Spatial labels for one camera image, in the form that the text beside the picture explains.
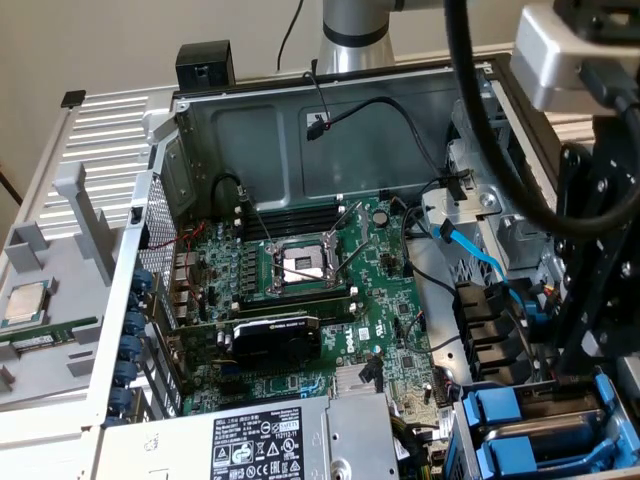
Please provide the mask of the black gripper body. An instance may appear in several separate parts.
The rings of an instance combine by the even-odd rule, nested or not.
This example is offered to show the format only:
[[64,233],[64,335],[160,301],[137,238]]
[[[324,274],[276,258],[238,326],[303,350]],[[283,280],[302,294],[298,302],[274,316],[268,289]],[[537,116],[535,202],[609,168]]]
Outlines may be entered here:
[[628,173],[638,171],[637,155],[626,124],[612,116],[594,116],[593,158],[599,171],[608,171],[614,166]]

